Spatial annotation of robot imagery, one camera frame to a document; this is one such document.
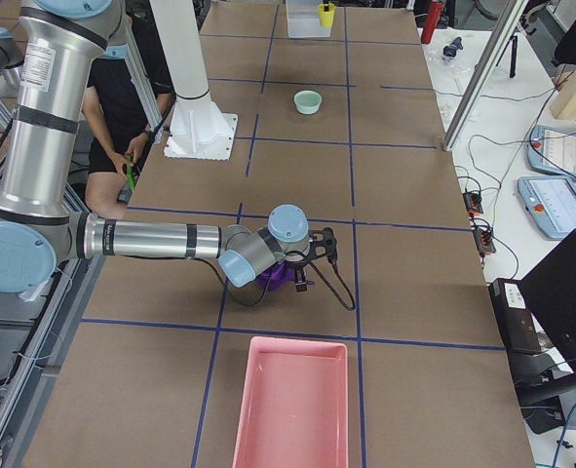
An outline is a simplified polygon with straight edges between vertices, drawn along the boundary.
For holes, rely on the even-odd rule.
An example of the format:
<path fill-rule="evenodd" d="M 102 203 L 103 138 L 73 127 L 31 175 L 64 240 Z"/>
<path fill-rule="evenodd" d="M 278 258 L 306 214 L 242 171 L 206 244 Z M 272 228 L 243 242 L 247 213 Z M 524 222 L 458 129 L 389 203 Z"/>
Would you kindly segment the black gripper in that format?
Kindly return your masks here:
<path fill-rule="evenodd" d="M 311 230 L 305 247 L 287 251 L 287 264 L 293 271 L 294 286 L 298 293 L 307 292 L 308 287 L 313 285 L 312 281 L 306 279 L 305 267 L 315 260 L 325 257 L 333 271 L 339 274 L 336 245 L 333 230 L 325 227 L 322 230 Z"/>

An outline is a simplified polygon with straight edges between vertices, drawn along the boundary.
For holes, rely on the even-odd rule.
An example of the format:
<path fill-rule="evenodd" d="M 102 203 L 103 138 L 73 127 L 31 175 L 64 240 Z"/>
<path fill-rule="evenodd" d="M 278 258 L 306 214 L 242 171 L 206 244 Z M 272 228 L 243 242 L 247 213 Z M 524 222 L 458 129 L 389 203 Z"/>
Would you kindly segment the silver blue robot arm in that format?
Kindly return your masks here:
<path fill-rule="evenodd" d="M 256 231 L 68 211 L 62 196 L 91 65 L 131 45 L 131 25 L 121 1 L 25 1 L 19 19 L 29 39 L 0 185 L 1 293 L 24 292 L 61 262 L 95 255 L 214 258 L 235 287 L 284 263 L 299 290 L 306 266 L 336 261 L 332 231 L 311 229 L 294 205 L 275 208 Z"/>

